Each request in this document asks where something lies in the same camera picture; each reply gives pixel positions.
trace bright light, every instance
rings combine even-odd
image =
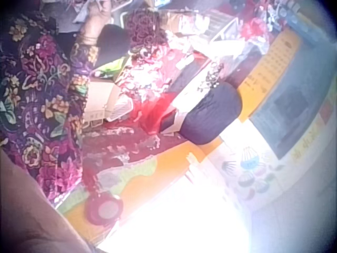
[[[249,234],[210,187],[185,177],[100,245],[107,252],[249,253]]]

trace bracelet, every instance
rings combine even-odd
[[[89,46],[95,46],[97,44],[97,38],[87,37],[82,34],[77,36],[77,41]]]

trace hand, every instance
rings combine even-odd
[[[103,27],[111,20],[111,0],[100,0],[102,8],[98,5],[97,0],[88,1],[91,1],[88,7],[89,14],[81,28],[80,35],[83,43],[94,45]]]

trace floral dress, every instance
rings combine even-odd
[[[0,36],[0,141],[9,158],[59,202],[81,180],[82,115],[98,48],[69,58],[41,13],[8,17]]]

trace orange surface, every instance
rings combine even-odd
[[[121,193],[124,202],[122,222],[130,217],[139,207],[151,201],[159,193],[184,176],[189,169],[186,159],[191,152],[201,162],[205,157],[222,143],[218,137],[213,142],[196,146],[190,142],[182,143],[164,153],[157,155],[157,168],[150,177],[139,176],[133,178]],[[98,243],[102,234],[110,228],[94,226],[84,217],[84,203],[74,207],[65,214],[66,219],[85,239],[92,243]]]
[[[301,39],[292,30],[284,30],[242,82],[238,88],[242,99],[242,112],[239,116],[241,122],[247,120],[268,96],[291,63],[300,44]]]

